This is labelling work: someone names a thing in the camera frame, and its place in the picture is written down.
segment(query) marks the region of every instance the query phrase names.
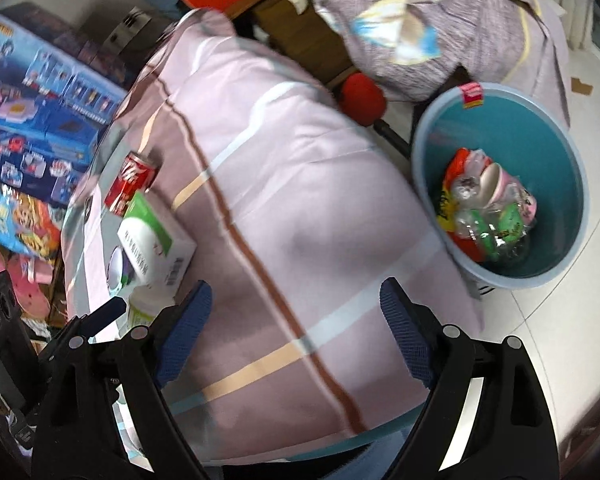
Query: blue toy box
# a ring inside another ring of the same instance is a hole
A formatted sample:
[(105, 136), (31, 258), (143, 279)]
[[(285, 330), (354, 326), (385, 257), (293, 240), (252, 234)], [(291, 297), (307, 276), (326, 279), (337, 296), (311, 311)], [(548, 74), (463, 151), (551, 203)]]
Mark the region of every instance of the blue toy box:
[(0, 182), (66, 206), (130, 85), (124, 64), (31, 3), (0, 11)]

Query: red soda can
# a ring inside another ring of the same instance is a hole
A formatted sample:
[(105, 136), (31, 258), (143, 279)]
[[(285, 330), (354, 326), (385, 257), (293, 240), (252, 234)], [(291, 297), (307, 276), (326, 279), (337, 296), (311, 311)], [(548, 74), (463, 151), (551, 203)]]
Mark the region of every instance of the red soda can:
[(113, 214), (124, 216), (135, 192), (149, 187), (156, 171), (155, 164), (150, 160), (138, 153), (129, 152), (104, 199), (105, 206)]

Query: bin rim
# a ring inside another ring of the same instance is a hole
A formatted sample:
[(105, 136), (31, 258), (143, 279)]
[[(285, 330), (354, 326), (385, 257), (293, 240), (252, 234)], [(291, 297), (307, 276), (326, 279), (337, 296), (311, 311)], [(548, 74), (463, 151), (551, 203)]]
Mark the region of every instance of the bin rim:
[(560, 136), (562, 142), (568, 147), (573, 157), (574, 164), (578, 168), (580, 173), (580, 179), (582, 181), (582, 220), (580, 221), (580, 228), (576, 238), (562, 260), (554, 267), (549, 269), (547, 272), (543, 272), (537, 276), (531, 276), (529, 278), (512, 278), (509, 276), (501, 276), (495, 272), (485, 269), (484, 267), (475, 263), (466, 254), (464, 254), (453, 240), (447, 235), (447, 233), (440, 227), (436, 218), (436, 211), (433, 203), (430, 199), (429, 192), (427, 190), (427, 184), (424, 179), (424, 154), (426, 149), (427, 130), (433, 121), (437, 119), (443, 110), (445, 110), (450, 104), (455, 101), (462, 99), (462, 91), (458, 88), (451, 88), (447, 90), (439, 97), (437, 97), (432, 104), (427, 107), (427, 110), (422, 115), (420, 122), (413, 135), (412, 141), (412, 152), (411, 152), (411, 164), (413, 167), (413, 182), (416, 188), (416, 193), (420, 197), (423, 207), (427, 211), (427, 214), (434, 223), (434, 228), (443, 237), (445, 246), (449, 253), (453, 256), (456, 263), (464, 269), (466, 272), (471, 274), (474, 278), (477, 278), (480, 282), (494, 286), (496, 288), (506, 288), (510, 290), (516, 290), (521, 288), (535, 288), (536, 286), (544, 285), (567, 268), (569, 268), (575, 261), (580, 246), (584, 240), (587, 231), (587, 222), (589, 220), (589, 192), (587, 185), (587, 175), (584, 169), (584, 164), (580, 158), (580, 153), (571, 139), (570, 134), (565, 126), (555, 120), (552, 115), (542, 106), (531, 100), (529, 97), (524, 95), (522, 92), (511, 88), (509, 86), (501, 85), (498, 83), (482, 83), (480, 86), (484, 91), (485, 97), (500, 96), (510, 99), (520, 105), (529, 108), (531, 111), (536, 113), (543, 121), (554, 126), (556, 134)]

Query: red ball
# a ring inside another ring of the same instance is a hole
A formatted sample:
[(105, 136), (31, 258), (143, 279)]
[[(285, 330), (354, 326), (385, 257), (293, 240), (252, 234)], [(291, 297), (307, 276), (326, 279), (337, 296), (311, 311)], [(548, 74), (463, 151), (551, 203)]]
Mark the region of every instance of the red ball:
[(371, 126), (386, 111), (386, 99), (378, 85), (363, 73), (347, 78), (338, 99), (340, 110), (361, 126)]

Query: trash bin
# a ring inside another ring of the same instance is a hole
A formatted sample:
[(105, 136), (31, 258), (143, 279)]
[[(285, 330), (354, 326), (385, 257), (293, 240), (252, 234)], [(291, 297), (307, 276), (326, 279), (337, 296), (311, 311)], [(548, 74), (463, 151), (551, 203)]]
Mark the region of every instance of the trash bin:
[[(580, 155), (565, 126), (513, 88), (483, 83), (484, 103), (465, 108), (453, 88), (435, 99), (413, 139), (413, 179), (427, 214), (471, 279), (498, 288), (532, 288), (573, 261), (589, 216), (589, 190)], [(468, 258), (440, 228), (436, 204), (445, 170), (458, 148), (482, 149), (538, 200), (527, 257), (497, 271)]]

